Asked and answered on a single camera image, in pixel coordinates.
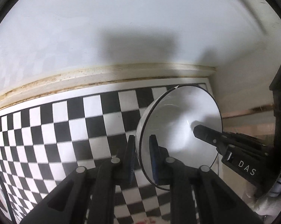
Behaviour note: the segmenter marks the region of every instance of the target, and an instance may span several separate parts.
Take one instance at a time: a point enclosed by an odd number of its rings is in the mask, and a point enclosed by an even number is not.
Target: white lettering
[[[256,170],[253,168],[252,171],[251,171],[251,175],[252,175],[252,176],[255,174],[255,171],[256,171]]]
[[[243,161],[240,161],[240,163],[239,163],[239,167],[242,167],[243,166],[243,164],[244,164],[244,162]]]
[[[249,171],[249,165],[246,166],[246,168],[244,170],[246,170],[247,172]]]

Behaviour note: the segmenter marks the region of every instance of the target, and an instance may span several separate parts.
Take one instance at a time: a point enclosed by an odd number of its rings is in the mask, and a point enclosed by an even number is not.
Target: checkered tablecloth
[[[0,175],[18,221],[77,166],[98,167],[115,156],[147,106],[173,86],[74,97],[0,116]],[[151,185],[136,160],[132,185],[116,187],[114,223],[169,220],[169,213],[169,192]]]

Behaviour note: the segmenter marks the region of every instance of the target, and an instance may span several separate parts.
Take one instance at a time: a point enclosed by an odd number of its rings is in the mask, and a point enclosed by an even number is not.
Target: white bowl
[[[222,132],[222,118],[214,98],[203,88],[188,84],[177,86],[152,102],[144,111],[136,130],[136,152],[140,166],[152,183],[149,136],[185,165],[211,167],[216,147],[196,138],[193,128],[204,125]]]

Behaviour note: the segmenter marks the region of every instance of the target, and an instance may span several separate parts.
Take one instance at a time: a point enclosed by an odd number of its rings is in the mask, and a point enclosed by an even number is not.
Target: black and white checkered surface
[[[0,175],[17,219],[77,166],[98,167],[115,156],[147,106],[173,86],[69,98],[0,116]],[[116,187],[114,223],[169,220],[169,192],[151,185],[138,161],[134,175],[131,186]]]

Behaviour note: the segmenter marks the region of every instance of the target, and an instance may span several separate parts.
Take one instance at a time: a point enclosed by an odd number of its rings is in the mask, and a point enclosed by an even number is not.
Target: bowl rim
[[[145,131],[145,127],[146,127],[146,125],[147,125],[148,119],[150,118],[150,115],[152,114],[152,112],[153,112],[153,110],[156,108],[156,106],[159,104],[159,102],[160,102],[166,95],[168,95],[170,92],[174,91],[175,89],[181,88],[181,87],[189,87],[189,86],[198,87],[198,88],[204,90],[205,92],[207,92],[207,93],[212,97],[213,101],[215,102],[215,104],[216,104],[216,106],[217,106],[217,108],[218,108],[218,110],[219,110],[219,115],[220,115],[220,119],[221,119],[221,122],[222,122],[222,114],[221,114],[221,112],[220,112],[220,109],[219,109],[219,106],[218,106],[216,100],[214,99],[214,97],[213,97],[206,89],[204,89],[204,88],[198,86],[197,84],[191,84],[191,83],[189,83],[189,84],[178,85],[178,86],[173,87],[173,88],[171,88],[170,90],[166,91],[164,94],[162,94],[162,95],[156,100],[156,102],[154,103],[154,105],[153,105],[152,108],[150,109],[150,111],[149,111],[149,113],[148,113],[148,115],[147,115],[147,117],[146,117],[146,119],[145,119],[145,121],[144,121],[144,123],[143,123],[142,130],[141,130],[141,132],[140,132],[139,146],[138,146],[138,156],[139,156],[139,157],[138,157],[138,160],[139,160],[139,165],[140,165],[140,167],[141,167],[141,170],[142,170],[143,174],[145,175],[146,179],[150,182],[150,184],[154,185],[155,187],[157,187],[157,188],[159,188],[159,189],[166,190],[166,191],[169,191],[169,189],[166,189],[166,188],[163,188],[163,187],[160,187],[160,186],[156,185],[153,181],[151,181],[151,179],[148,177],[147,173],[145,172],[145,169],[144,169],[144,166],[143,166],[143,163],[142,163],[142,158],[141,158],[142,137],[143,137],[143,133],[144,133],[144,131]],[[218,153],[216,154],[216,157],[215,157],[215,159],[214,159],[214,161],[213,161],[213,163],[211,164],[210,167],[212,167],[212,165],[214,164],[214,162],[215,162],[215,160],[216,160],[217,157],[218,157]]]

